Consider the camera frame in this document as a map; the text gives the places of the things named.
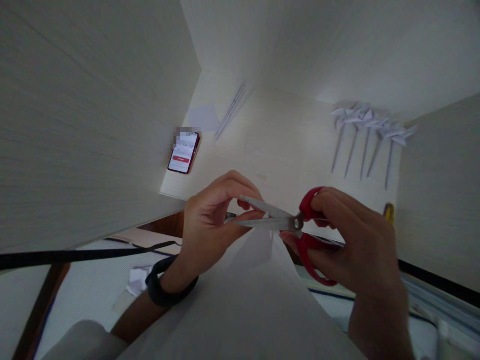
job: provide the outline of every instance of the yellow object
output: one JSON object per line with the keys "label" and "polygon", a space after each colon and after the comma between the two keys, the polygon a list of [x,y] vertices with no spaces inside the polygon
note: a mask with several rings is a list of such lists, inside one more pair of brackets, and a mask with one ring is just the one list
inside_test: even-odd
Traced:
{"label": "yellow object", "polygon": [[387,221],[393,225],[395,223],[395,206],[391,203],[385,205],[383,216],[386,217]]}

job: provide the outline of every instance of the scissors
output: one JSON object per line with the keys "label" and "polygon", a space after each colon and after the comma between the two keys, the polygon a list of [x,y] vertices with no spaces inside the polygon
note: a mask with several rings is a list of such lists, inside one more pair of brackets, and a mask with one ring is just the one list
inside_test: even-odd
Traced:
{"label": "scissors", "polygon": [[310,220],[322,221],[323,224],[316,223],[320,228],[325,228],[330,222],[322,212],[313,210],[312,206],[310,205],[314,196],[322,189],[323,186],[316,187],[306,193],[305,197],[300,203],[300,212],[297,216],[293,216],[288,212],[279,209],[278,207],[267,204],[266,202],[248,196],[242,196],[241,199],[243,201],[251,204],[253,207],[265,213],[268,213],[270,218],[261,220],[237,221],[236,223],[248,228],[262,228],[272,231],[290,231],[294,233],[296,236],[295,244],[298,248],[298,254],[300,255],[301,262],[305,266],[305,269],[308,271],[311,277],[320,284],[330,287],[337,285],[337,282],[318,275],[312,263],[310,262],[308,250],[315,249],[323,251],[337,251],[343,247],[343,244],[302,232],[304,223],[309,222]]}

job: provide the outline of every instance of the white desk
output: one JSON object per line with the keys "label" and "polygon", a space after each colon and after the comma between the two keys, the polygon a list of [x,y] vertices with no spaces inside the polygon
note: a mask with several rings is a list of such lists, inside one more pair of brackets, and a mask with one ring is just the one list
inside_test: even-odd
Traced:
{"label": "white desk", "polygon": [[[190,106],[214,104],[221,120],[237,93],[240,82],[203,72]],[[360,169],[367,131],[363,130],[344,179],[352,140],[353,125],[346,129],[341,157],[332,174],[339,133],[330,113],[337,106],[290,93],[258,87],[221,138],[213,143],[214,132],[201,134],[195,162],[189,175],[167,171],[160,192],[187,200],[213,180],[235,169],[249,178],[263,199],[295,215],[308,190],[318,186],[336,187],[380,213],[386,203],[396,203],[401,148],[394,147],[389,191],[385,176],[390,145],[383,144],[372,178],[360,182]],[[183,126],[189,127],[188,116]],[[376,136],[370,137],[367,165],[373,156]],[[229,211],[244,211],[232,202]],[[313,223],[305,231],[343,241],[337,230],[320,229]]]}

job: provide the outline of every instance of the hand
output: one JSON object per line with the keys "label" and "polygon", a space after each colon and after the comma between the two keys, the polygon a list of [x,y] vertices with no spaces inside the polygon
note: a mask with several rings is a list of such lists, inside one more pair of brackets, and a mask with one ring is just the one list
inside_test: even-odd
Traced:
{"label": "hand", "polygon": [[[251,230],[234,221],[225,224],[230,202],[242,195],[263,200],[259,189],[250,180],[232,170],[188,200],[180,255],[162,276],[165,291],[181,292],[197,276],[215,265],[231,244]],[[250,204],[245,201],[238,200],[238,205],[246,211],[250,209]],[[261,219],[263,215],[260,211],[249,211],[235,221]]]}
{"label": "hand", "polygon": [[[333,187],[323,188],[311,207],[330,220],[346,243],[337,252],[309,250],[314,267],[357,296],[381,299],[403,292],[395,230],[381,214]],[[280,237],[298,254],[295,235],[282,232]]]}

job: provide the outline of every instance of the black wristband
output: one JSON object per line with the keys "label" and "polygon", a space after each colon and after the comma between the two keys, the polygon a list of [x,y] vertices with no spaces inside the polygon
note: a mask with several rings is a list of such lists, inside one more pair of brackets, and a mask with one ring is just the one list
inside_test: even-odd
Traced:
{"label": "black wristband", "polygon": [[178,255],[168,257],[162,261],[157,262],[151,273],[146,277],[145,283],[148,287],[148,294],[153,303],[162,308],[171,308],[183,301],[194,289],[195,285],[199,280],[197,276],[195,280],[191,282],[188,287],[179,293],[168,293],[160,285],[160,279],[158,274],[164,273],[167,269],[174,263]]}

